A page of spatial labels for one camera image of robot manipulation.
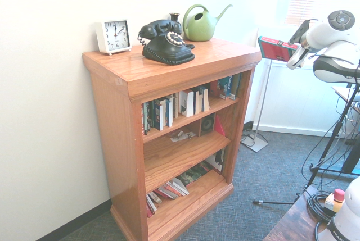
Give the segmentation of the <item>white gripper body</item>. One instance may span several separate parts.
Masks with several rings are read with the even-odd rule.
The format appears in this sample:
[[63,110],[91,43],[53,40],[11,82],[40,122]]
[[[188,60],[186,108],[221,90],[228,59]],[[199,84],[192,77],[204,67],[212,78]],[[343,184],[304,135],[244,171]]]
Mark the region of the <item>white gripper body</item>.
[[299,46],[295,53],[290,57],[289,61],[287,62],[287,67],[291,70],[296,68],[302,68],[305,62],[305,58],[308,54],[309,50]]

